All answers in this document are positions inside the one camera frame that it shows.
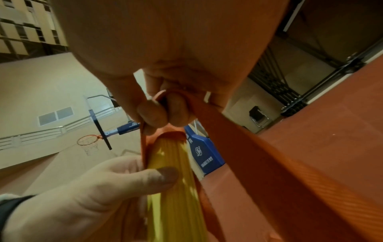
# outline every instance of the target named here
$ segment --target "ceiling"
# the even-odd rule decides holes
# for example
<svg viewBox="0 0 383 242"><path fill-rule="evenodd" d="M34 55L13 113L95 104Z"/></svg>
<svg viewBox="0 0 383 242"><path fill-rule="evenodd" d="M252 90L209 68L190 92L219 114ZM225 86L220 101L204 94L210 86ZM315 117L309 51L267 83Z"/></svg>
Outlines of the ceiling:
<svg viewBox="0 0 383 242"><path fill-rule="evenodd" d="M0 0L0 63L69 52L44 0Z"/></svg>

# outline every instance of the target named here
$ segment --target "basketball hoop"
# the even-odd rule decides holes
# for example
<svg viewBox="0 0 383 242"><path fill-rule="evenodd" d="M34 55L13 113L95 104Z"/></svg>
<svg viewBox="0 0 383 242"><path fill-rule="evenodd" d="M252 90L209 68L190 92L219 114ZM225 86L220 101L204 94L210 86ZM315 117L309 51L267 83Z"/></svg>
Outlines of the basketball hoop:
<svg viewBox="0 0 383 242"><path fill-rule="evenodd" d="M89 134L79 138L77 140L77 144L84 149L87 156L91 156L99 150L97 147L97 141L102 139L101 135Z"/></svg>

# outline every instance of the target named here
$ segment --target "railing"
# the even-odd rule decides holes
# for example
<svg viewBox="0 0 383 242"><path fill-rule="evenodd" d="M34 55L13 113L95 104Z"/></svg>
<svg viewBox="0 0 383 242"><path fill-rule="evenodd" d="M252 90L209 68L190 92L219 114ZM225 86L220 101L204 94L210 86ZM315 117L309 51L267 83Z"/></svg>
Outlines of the railing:
<svg viewBox="0 0 383 242"><path fill-rule="evenodd" d="M115 112L118 112L118 110L120 109L121 107L118 107L118 108L110 107L100 112L97 112L96 117L100 119L108 115L111 115ZM54 139L60 135L63 135L64 133L70 132L83 125L86 125L89 122L92 122L92 118L90 116L87 116L82 119L71 122L69 124L66 124L64 126L0 138L0 150Z"/></svg>

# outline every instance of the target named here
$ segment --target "hand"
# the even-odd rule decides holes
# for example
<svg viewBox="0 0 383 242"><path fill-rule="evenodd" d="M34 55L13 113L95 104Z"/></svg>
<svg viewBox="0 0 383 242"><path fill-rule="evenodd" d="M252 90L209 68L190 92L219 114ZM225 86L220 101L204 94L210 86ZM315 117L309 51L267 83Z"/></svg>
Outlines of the hand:
<svg viewBox="0 0 383 242"><path fill-rule="evenodd" d="M147 100L133 73L144 70L153 96L186 89L222 111L270 41L288 0L52 0L75 57L113 93L144 132L194 119L169 94L167 110Z"/></svg>
<svg viewBox="0 0 383 242"><path fill-rule="evenodd" d="M142 170L140 157L105 161L19 205L3 241L146 241L146 207L139 197L169 189L177 177L173 167Z"/></svg>

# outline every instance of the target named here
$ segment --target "orange strap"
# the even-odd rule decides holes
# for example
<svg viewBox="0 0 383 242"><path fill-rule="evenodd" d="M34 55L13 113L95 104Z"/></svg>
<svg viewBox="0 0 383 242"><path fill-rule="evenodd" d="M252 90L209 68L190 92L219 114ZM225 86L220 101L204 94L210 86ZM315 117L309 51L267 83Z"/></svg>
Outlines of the orange strap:
<svg viewBox="0 0 383 242"><path fill-rule="evenodd" d="M383 210L372 201L314 168L285 157L258 136L185 91L168 90L160 93L157 100L170 92L179 93L186 99L226 164L285 241L383 242ZM149 137L141 133L144 161L147 144L170 130L173 129L167 126ZM207 197L201 202L208 216L208 230L219 241L224 241Z"/></svg>

